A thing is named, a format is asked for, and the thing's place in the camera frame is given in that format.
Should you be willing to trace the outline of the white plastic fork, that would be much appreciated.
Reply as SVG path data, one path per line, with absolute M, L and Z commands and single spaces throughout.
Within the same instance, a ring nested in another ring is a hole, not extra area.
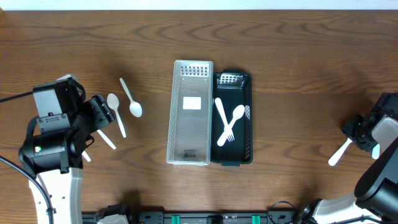
M 225 115 L 225 111 L 224 111 L 224 108 L 223 108 L 222 100 L 220 98 L 215 98 L 215 105 L 216 105 L 216 108 L 217 108 L 217 110 L 218 110 L 218 112 L 220 114 L 221 120 L 222 120 L 222 122 L 224 124 L 224 130 L 226 130 L 226 128 L 228 127 L 228 122 L 227 122 L 227 119 L 226 119 L 226 115 Z
M 373 159 L 377 160 L 380 154 L 381 154 L 380 145 L 377 144 L 373 147 L 371 156 Z
M 351 143 L 352 140 L 350 138 L 347 138 L 347 140 L 343 143 L 343 145 L 329 158 L 328 165 L 335 166 Z

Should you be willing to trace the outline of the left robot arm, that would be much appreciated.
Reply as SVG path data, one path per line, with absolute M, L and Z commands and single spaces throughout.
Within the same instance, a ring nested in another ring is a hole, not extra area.
M 32 176 L 39 223 L 82 223 L 83 156 L 92 136 L 115 120 L 102 95 L 87 100 L 72 76 L 35 86 L 38 116 L 31 119 L 19 149 L 24 170 Z

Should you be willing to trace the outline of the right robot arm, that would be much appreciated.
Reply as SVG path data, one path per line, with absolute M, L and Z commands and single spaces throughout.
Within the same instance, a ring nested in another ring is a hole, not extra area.
M 397 223 L 397 93 L 383 93 L 366 115 L 354 115 L 341 129 L 346 142 L 329 158 L 335 166 L 350 144 L 372 154 L 374 163 L 354 192 L 318 199 L 296 214 L 294 223 Z

